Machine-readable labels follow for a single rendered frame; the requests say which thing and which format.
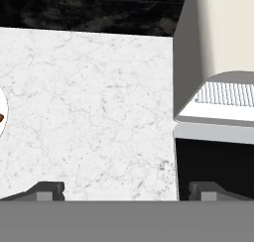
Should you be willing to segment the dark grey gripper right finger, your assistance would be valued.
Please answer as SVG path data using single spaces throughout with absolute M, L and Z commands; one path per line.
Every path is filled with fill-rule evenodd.
M 227 191 L 214 181 L 192 181 L 189 185 L 192 201 L 244 201 L 249 197 Z

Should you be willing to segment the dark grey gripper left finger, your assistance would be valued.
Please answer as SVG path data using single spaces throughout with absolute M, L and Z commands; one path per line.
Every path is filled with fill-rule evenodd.
M 64 201 L 64 182 L 39 181 L 27 191 L 10 195 L 7 199 L 18 201 Z

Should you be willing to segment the grey toaster oven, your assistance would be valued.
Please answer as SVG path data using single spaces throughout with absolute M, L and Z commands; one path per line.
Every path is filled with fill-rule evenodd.
M 191 182 L 216 182 L 254 200 L 254 71 L 210 77 L 176 119 L 179 199 Z

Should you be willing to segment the white round plate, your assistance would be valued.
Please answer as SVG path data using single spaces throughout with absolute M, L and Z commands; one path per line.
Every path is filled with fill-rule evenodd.
M 9 112 L 8 101 L 5 93 L 0 88 L 0 113 L 4 115 L 4 120 L 0 123 L 0 136 L 2 135 L 6 127 L 6 123 L 8 120 L 8 112 Z

